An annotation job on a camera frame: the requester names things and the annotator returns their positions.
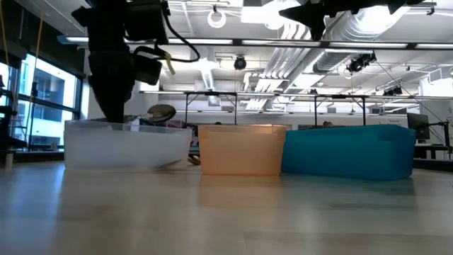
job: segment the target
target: small object in bin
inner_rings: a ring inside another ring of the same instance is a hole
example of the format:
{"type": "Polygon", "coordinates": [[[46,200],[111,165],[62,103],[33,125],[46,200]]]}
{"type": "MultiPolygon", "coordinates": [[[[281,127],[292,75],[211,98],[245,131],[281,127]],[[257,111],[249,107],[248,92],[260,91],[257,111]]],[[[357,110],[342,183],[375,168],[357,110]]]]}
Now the small object in bin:
{"type": "Polygon", "coordinates": [[[171,120],[175,115],[176,109],[170,105],[155,105],[148,110],[148,120],[152,123],[171,120]]]}

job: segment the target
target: ceiling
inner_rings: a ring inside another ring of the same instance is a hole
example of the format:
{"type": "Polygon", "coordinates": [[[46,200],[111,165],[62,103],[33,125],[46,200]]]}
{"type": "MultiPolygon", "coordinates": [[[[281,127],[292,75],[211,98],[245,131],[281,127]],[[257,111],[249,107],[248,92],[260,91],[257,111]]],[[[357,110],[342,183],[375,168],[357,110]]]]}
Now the ceiling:
{"type": "MultiPolygon", "coordinates": [[[[80,6],[87,6],[84,0],[16,0],[29,11],[39,16],[45,14],[45,21],[65,35],[84,35],[84,29],[71,17],[71,12],[80,6]]],[[[210,6],[187,6],[189,12],[182,10],[182,5],[172,5],[170,22],[184,37],[196,38],[280,38],[284,29],[271,30],[262,23],[242,23],[242,0],[230,1],[230,7],[219,7],[219,10],[230,11],[226,15],[226,24],[222,28],[213,28],[207,22],[210,6]]],[[[427,9],[412,8],[402,16],[390,29],[381,34],[376,40],[382,41],[430,41],[451,42],[453,40],[453,1],[436,0],[436,13],[426,16],[427,9]]],[[[166,47],[173,56],[190,56],[188,48],[166,47]]],[[[272,59],[275,51],[270,47],[212,47],[216,68],[212,70],[214,80],[243,81],[246,72],[262,72],[272,59]],[[237,55],[245,56],[248,64],[244,71],[235,71],[233,63],[237,55]]],[[[387,74],[378,64],[372,64],[362,73],[352,79],[344,75],[344,64],[337,66],[331,75],[324,77],[322,86],[314,84],[320,94],[347,93],[353,88],[355,93],[371,93],[383,84],[393,79],[400,79],[411,93],[418,92],[418,80],[427,72],[437,69],[438,64],[453,66],[453,52],[423,52],[423,51],[386,51],[377,50],[379,63],[390,74],[387,74]]],[[[161,85],[175,88],[178,84],[194,84],[202,80],[197,66],[192,64],[175,64],[176,75],[172,76],[164,68],[161,74],[161,85]]]]}

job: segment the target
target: light wood floor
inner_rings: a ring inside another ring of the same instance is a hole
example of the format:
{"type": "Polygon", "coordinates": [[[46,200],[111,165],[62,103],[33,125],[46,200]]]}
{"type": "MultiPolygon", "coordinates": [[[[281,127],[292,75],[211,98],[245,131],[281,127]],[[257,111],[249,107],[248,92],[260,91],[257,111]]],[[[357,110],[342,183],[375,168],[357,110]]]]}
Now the light wood floor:
{"type": "Polygon", "coordinates": [[[452,186],[29,164],[0,173],[0,254],[451,255],[452,186]]]}

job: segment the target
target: translucent storage bin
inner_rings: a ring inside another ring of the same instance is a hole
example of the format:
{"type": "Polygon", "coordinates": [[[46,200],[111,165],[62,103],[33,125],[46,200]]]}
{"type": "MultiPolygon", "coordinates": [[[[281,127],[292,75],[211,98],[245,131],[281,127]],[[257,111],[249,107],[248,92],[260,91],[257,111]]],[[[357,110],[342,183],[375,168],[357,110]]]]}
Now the translucent storage bin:
{"type": "Polygon", "coordinates": [[[190,130],[142,125],[67,121],[67,169],[150,169],[187,161],[190,130]]]}
{"type": "Polygon", "coordinates": [[[201,125],[198,133],[203,174],[280,174],[284,127],[201,125]]]}

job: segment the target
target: ductwork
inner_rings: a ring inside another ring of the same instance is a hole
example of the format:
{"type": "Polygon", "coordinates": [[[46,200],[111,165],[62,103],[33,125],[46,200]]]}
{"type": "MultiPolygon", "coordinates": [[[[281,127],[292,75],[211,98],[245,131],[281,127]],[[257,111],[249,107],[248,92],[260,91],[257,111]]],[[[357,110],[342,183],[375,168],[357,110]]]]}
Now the ductwork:
{"type": "MultiPolygon", "coordinates": [[[[390,15],[387,7],[375,6],[362,9],[356,15],[346,12],[336,21],[334,26],[326,31],[323,40],[376,40],[408,10],[409,7],[402,7],[394,15],[390,15]]],[[[287,92],[291,94],[301,93],[310,88],[325,77],[322,74],[332,72],[349,56],[350,53],[332,50],[310,50],[302,63],[289,76],[287,92]]]]}

